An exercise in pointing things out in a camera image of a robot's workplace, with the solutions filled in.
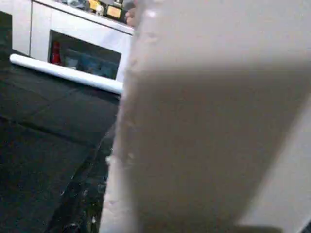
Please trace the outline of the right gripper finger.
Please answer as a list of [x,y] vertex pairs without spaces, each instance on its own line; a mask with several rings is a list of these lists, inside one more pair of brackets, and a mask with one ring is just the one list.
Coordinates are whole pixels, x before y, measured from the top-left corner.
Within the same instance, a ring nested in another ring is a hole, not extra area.
[[61,195],[47,233],[98,233],[102,215],[114,126],[76,170]]

